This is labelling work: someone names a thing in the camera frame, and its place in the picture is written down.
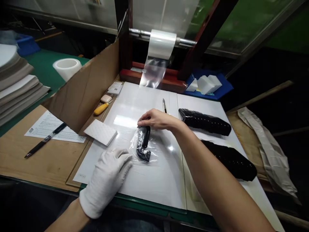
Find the hand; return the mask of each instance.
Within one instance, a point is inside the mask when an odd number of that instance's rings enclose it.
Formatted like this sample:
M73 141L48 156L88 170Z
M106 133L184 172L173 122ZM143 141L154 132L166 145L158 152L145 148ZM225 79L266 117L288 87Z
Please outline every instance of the hand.
M102 153L89 184L80 192L80 205L88 217L96 219L102 215L132 166L131 158L126 149Z
M177 125L181 123L182 122L178 118L175 118L174 116L163 113L162 111L157 110L157 109L151 109L142 115L137 125L138 126L151 126L151 127L154 127L155 129L160 129L160 130L167 129L170 131L173 128L176 128Z

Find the blue tray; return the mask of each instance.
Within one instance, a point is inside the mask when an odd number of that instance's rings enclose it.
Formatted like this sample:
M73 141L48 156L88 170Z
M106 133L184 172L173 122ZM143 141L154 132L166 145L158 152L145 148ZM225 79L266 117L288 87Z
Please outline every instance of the blue tray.
M225 77L223 76L222 73L216 72L216 71L207 70L207 69L197 69L197 70L195 70L191 74L191 76L188 78L186 83L189 86L193 82L194 78L196 78L198 80L203 75L205 75L205 76L215 75L215 76L217 76L218 80L221 82L222 86L220 88L218 88L213 93L214 95L203 95L199 91L194 91L194 92L185 91L183 94L191 95L191 96L196 96L196 97L201 97L201 98L208 98L208 99L218 100L223 95L227 94L228 92L230 92L233 89L233 86L231 85L231 83L228 82L227 79L225 79Z
M34 38L29 35L19 34L22 38L17 40L19 48L17 52L20 56L28 56L40 51L40 47L34 41Z

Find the gray paper stack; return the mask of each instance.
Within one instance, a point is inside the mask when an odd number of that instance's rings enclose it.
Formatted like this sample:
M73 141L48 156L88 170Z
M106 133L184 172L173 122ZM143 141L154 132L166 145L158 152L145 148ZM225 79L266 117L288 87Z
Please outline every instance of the gray paper stack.
M14 45L0 44L0 126L47 94Z

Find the blue plastic bin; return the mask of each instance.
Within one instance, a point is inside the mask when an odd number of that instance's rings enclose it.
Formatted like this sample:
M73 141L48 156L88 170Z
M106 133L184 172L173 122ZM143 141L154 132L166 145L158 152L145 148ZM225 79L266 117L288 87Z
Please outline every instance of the blue plastic bin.
M28 56L40 51L40 47L34 41L34 38L29 35L19 34L22 39L17 40L19 48L17 52L20 56Z

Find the metal roller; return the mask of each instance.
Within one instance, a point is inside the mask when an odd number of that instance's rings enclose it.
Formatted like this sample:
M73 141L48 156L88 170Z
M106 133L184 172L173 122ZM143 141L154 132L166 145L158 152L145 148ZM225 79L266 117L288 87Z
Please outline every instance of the metal roller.
M143 30L134 29L134 28L130 28L129 30L130 30L130 35L137 36L137 37L143 36L143 37L150 38L150 35L151 35L151 32L148 32L148 31L143 31ZM183 47L193 47L195 44L196 42L193 40L182 39L179 37L176 38L176 43L175 43L175 45L183 46Z

